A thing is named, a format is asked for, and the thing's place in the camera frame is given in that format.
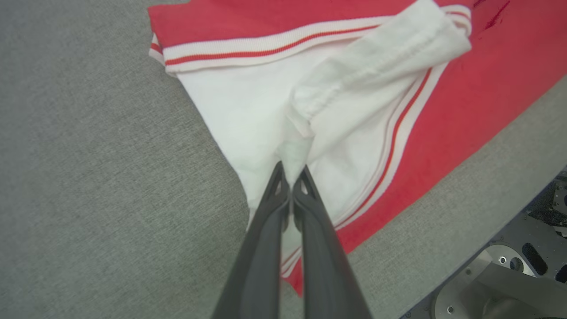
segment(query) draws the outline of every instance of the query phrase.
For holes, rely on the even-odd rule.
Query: clothing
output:
[[[560,2],[478,2],[475,11],[490,18],[484,30],[470,21],[475,5],[438,3],[152,7],[150,55],[189,92],[243,184],[251,217],[280,158],[289,172],[307,163],[350,251],[567,72]],[[527,28],[529,13],[544,23]],[[205,19],[209,27],[192,29]],[[473,51],[447,64],[470,49],[468,35]],[[283,235],[282,274],[296,289],[299,238],[295,228]]]

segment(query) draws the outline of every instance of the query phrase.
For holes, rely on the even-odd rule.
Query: striped trim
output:
[[[471,11],[461,5],[441,8],[459,28],[471,34]],[[393,16],[319,22],[270,36],[185,43],[163,48],[155,35],[150,56],[165,64],[167,73],[219,66],[256,65],[279,60],[318,44],[365,36]]]

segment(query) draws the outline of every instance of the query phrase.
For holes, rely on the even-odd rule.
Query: gray fabric surface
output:
[[[248,212],[147,56],[146,7],[164,2],[0,3],[0,318],[211,314]],[[429,293],[565,165],[561,86],[350,255],[376,318]],[[282,318],[301,318],[282,289]]]

